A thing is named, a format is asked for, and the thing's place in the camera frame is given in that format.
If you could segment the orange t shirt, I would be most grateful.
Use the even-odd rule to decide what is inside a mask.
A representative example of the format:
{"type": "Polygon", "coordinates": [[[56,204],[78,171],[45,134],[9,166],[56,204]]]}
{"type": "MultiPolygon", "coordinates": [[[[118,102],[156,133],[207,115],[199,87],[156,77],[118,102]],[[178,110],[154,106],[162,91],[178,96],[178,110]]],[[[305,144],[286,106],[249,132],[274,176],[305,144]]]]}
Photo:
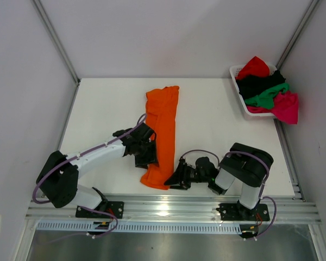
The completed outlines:
{"type": "Polygon", "coordinates": [[[175,117],[179,86],[167,86],[146,93],[146,124],[155,131],[158,163],[150,164],[141,183],[154,189],[168,190],[165,182],[174,173],[175,117]]]}

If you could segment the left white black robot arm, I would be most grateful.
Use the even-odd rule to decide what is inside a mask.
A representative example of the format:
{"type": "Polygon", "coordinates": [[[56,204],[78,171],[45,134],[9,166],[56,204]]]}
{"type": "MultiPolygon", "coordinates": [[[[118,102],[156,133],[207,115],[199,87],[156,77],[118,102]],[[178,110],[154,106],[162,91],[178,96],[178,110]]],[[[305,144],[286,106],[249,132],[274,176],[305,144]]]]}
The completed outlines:
{"type": "Polygon", "coordinates": [[[37,177],[33,201],[44,203],[37,199],[37,191],[41,190],[47,197],[45,202],[55,208],[72,204],[86,208],[94,217],[102,217],[108,200],[97,188],[80,185],[79,179],[96,167],[125,156],[134,156],[138,168],[147,169],[150,164],[157,164],[156,132],[141,122],[133,128],[114,132],[108,141],[82,152],[53,152],[37,177]]]}

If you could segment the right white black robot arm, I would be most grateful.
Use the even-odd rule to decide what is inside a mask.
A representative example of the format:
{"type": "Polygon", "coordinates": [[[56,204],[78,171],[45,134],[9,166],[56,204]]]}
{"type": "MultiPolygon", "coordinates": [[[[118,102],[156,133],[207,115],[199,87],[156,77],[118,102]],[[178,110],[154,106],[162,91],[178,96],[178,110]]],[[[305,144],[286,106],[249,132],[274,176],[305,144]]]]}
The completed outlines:
{"type": "Polygon", "coordinates": [[[224,195],[235,180],[242,182],[241,196],[235,215],[249,220],[256,215],[265,183],[274,163],[273,157],[258,148],[234,143],[217,165],[208,157],[199,157],[191,166],[182,155],[175,172],[165,182],[171,189],[188,190],[192,183],[206,183],[209,190],[224,195]]]}

